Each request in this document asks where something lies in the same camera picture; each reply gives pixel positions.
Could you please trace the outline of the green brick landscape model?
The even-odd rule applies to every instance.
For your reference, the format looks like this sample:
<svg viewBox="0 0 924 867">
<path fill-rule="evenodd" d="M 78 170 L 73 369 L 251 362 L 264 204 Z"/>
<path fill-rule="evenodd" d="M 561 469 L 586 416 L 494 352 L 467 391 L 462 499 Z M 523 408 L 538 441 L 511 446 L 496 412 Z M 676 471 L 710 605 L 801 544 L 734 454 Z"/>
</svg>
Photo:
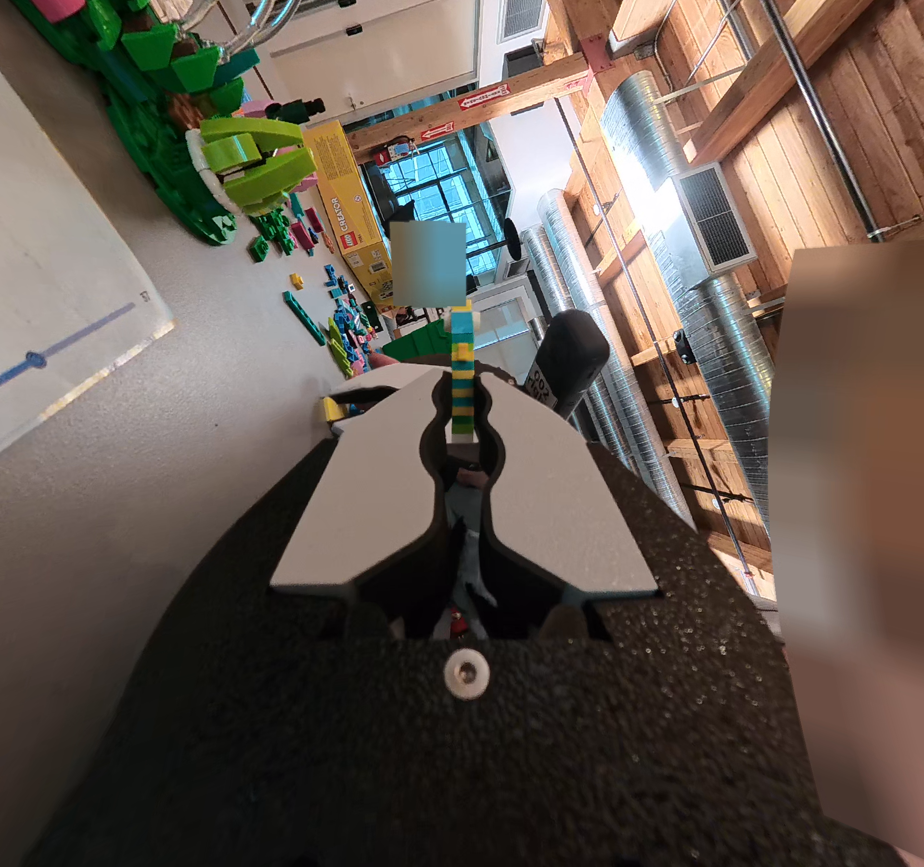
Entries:
<svg viewBox="0 0 924 867">
<path fill-rule="evenodd" d="M 246 100 L 243 78 L 259 64 L 257 47 L 220 64 L 223 42 L 203 38 L 202 23 L 181 35 L 179 21 L 202 0 L 13 1 L 57 52 L 95 76 L 116 133 L 165 205 L 210 244 L 230 243 L 237 217 L 251 216 L 214 200 L 185 134 L 212 117 L 265 117 L 271 103 Z"/>
</svg>

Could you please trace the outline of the yellow cardboard box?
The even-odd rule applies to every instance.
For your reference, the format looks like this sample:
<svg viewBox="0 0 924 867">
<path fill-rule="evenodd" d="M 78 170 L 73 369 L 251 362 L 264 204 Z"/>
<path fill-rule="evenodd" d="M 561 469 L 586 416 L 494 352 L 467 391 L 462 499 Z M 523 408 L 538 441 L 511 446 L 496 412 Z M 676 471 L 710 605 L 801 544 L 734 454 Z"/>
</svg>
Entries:
<svg viewBox="0 0 924 867">
<path fill-rule="evenodd" d="M 377 309 L 390 310 L 395 300 L 389 251 L 342 125 L 309 127 L 303 139 L 316 164 L 336 249 Z"/>
</svg>

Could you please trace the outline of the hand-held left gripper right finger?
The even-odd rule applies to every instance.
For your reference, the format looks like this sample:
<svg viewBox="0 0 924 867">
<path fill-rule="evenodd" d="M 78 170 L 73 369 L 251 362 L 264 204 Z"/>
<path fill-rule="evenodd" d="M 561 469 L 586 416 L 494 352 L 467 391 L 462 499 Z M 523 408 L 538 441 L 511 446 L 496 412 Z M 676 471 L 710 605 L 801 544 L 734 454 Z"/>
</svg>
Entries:
<svg viewBox="0 0 924 867">
<path fill-rule="evenodd" d="M 653 573 L 587 442 L 495 375 L 478 377 L 479 566 L 504 626 L 538 626 L 553 607 L 637 600 Z"/>
</svg>

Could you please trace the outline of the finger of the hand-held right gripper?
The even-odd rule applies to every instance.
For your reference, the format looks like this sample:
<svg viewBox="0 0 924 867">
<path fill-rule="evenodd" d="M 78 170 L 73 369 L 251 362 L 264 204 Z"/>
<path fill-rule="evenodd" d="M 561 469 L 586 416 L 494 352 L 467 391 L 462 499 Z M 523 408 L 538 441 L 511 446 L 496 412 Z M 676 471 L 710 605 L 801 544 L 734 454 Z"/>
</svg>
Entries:
<svg viewBox="0 0 924 867">
<path fill-rule="evenodd" d="M 331 431 L 334 437 L 354 432 L 374 437 L 387 436 L 394 432 L 395 427 L 401 426 L 402 413 L 403 407 L 400 405 L 374 405 L 368 411 L 335 422 L 331 426 Z"/>
<path fill-rule="evenodd" d="M 331 399 L 360 399 L 361 394 L 371 389 L 398 390 L 427 373 L 442 371 L 442 367 L 433 365 L 385 365 L 344 380 L 327 392 L 326 396 Z"/>
</svg>

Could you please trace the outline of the lime green brick plant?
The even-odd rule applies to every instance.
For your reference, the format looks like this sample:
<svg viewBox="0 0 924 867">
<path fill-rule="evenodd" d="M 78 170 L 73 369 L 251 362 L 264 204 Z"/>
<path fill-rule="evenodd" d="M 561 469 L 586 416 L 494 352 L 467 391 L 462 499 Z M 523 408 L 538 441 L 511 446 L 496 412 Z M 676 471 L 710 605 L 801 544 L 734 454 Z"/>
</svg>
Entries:
<svg viewBox="0 0 924 867">
<path fill-rule="evenodd" d="M 230 214 L 256 217 L 316 176 L 299 125 L 265 117 L 212 117 L 185 134 L 193 168 Z"/>
</svg>

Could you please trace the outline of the black disc on pole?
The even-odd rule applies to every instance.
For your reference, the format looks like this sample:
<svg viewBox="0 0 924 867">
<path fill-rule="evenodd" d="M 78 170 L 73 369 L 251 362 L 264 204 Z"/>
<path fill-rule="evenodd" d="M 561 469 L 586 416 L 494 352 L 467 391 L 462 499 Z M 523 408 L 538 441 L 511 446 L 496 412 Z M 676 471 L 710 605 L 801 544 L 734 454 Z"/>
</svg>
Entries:
<svg viewBox="0 0 924 867">
<path fill-rule="evenodd" d="M 479 248 L 471 249 L 467 251 L 467 258 L 477 257 L 480 254 L 493 252 L 496 249 L 501 249 L 506 247 L 508 249 L 509 256 L 512 260 L 520 260 L 522 258 L 522 243 L 518 235 L 518 231 L 513 221 L 510 218 L 505 218 L 502 223 L 502 239 L 492 242 L 491 244 Z"/>
</svg>

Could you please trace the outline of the metal air vent grille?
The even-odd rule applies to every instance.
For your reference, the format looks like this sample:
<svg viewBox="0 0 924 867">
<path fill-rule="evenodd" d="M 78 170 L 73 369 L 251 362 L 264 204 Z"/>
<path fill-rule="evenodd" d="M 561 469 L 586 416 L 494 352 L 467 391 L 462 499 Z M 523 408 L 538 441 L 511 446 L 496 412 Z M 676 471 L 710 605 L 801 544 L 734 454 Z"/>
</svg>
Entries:
<svg viewBox="0 0 924 867">
<path fill-rule="evenodd" d="M 719 163 L 678 172 L 672 182 L 682 214 L 670 226 L 667 241 L 684 288 L 757 261 Z"/>
</svg>

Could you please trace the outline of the metal ceiling pipe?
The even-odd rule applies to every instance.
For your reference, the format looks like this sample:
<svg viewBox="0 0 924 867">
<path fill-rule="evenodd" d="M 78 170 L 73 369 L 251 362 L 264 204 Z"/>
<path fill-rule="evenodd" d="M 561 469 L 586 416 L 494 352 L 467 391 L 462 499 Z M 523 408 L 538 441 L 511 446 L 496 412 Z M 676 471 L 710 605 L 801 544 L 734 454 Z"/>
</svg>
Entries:
<svg viewBox="0 0 924 867">
<path fill-rule="evenodd" d="M 777 0 L 758 0 L 758 3 L 769 21 L 772 38 L 794 74 L 796 86 L 860 217 L 863 230 L 872 242 L 884 242 L 881 213 L 888 212 L 888 208 L 882 204 L 880 189 L 873 185 L 870 160 L 859 141 L 859 130 L 847 115 L 834 86 L 810 74 Z"/>
</svg>

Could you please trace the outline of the green brick baseplate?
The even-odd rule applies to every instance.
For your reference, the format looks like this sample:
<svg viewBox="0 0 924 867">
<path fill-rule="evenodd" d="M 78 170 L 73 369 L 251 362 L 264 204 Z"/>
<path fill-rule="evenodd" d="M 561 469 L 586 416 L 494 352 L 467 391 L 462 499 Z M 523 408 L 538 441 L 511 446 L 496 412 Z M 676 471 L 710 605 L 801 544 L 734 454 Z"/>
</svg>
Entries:
<svg viewBox="0 0 924 867">
<path fill-rule="evenodd" d="M 383 353 L 399 362 L 409 362 L 418 357 L 450 357 L 452 335 L 445 319 L 438 319 L 421 324 L 416 330 L 384 345 Z"/>
</svg>

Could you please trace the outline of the large grid window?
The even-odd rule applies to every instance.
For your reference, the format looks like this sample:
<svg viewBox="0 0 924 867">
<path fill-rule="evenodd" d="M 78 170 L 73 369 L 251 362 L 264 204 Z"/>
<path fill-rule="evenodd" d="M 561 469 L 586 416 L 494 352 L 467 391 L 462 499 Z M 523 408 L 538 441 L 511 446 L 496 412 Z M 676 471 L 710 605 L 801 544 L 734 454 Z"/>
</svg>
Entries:
<svg viewBox="0 0 924 867">
<path fill-rule="evenodd" d="M 464 224 L 468 273 L 481 285 L 494 281 L 513 189 L 486 129 L 464 129 L 385 168 L 368 162 L 360 170 L 383 225 L 409 205 L 419 221 Z"/>
</svg>

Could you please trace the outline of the long teal brick plate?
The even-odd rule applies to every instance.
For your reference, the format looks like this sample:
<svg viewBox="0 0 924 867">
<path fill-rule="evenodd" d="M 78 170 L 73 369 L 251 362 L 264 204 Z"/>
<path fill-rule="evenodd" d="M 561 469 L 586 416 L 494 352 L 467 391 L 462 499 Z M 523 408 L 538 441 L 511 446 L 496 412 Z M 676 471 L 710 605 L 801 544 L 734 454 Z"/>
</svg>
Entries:
<svg viewBox="0 0 924 867">
<path fill-rule="evenodd" d="M 299 303 L 291 291 L 283 293 L 283 301 L 286 306 L 294 313 L 299 322 L 308 330 L 315 341 L 322 347 L 327 345 L 327 339 L 324 332 L 317 326 L 316 322 L 308 315 L 305 308 Z"/>
</svg>

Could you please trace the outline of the wooden beam with red signs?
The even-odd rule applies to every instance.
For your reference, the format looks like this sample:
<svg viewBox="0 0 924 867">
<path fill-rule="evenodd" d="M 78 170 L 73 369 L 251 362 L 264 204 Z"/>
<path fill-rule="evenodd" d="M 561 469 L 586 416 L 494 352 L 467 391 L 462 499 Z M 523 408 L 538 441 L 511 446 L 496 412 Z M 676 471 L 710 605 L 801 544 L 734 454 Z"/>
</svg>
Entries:
<svg viewBox="0 0 924 867">
<path fill-rule="evenodd" d="M 400 137 L 421 145 L 462 129 L 511 115 L 573 91 L 587 93 L 595 77 L 614 62 L 605 52 L 587 57 L 574 53 L 460 97 L 428 105 L 347 135 L 354 159 L 364 164 L 379 149 Z"/>
</svg>

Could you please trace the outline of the white sheet with blue line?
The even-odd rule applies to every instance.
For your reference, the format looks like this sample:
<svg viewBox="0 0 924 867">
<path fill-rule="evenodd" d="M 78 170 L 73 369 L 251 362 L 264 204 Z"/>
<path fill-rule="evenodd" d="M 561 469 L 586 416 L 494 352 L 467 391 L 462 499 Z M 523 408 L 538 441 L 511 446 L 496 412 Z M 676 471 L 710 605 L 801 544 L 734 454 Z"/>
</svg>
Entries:
<svg viewBox="0 0 924 867">
<path fill-rule="evenodd" d="M 132 250 L 1 77 L 1 448 L 174 327 Z"/>
</svg>

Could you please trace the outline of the white wall vent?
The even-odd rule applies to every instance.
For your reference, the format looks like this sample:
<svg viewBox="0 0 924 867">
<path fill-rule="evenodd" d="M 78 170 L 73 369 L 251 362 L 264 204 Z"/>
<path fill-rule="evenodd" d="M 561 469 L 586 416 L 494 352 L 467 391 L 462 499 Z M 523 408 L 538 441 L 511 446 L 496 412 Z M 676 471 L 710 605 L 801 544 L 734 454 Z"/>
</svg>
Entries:
<svg viewBox="0 0 924 867">
<path fill-rule="evenodd" d="M 540 31 L 545 12 L 545 0 L 500 0 L 497 42 Z"/>
</svg>

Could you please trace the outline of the striped teal yellow brick column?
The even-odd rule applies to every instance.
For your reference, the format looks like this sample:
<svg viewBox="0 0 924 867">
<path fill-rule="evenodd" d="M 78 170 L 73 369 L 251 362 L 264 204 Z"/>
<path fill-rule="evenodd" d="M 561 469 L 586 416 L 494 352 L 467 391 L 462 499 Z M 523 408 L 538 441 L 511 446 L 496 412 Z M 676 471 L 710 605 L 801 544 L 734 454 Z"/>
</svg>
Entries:
<svg viewBox="0 0 924 867">
<path fill-rule="evenodd" d="M 452 307 L 447 316 L 451 340 L 452 417 L 451 443 L 475 442 L 475 331 L 472 302 Z"/>
</svg>

